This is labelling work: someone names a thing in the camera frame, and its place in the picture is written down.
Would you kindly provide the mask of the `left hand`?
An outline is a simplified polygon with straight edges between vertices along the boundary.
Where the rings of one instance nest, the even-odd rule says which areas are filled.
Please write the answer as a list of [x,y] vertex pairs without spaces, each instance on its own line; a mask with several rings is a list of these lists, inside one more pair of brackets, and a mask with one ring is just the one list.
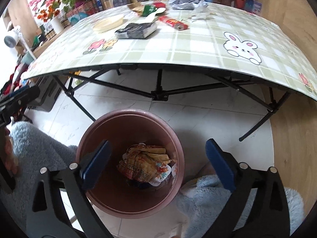
[[1,128],[1,160],[7,171],[13,175],[18,173],[18,161],[13,154],[10,131],[6,127]]

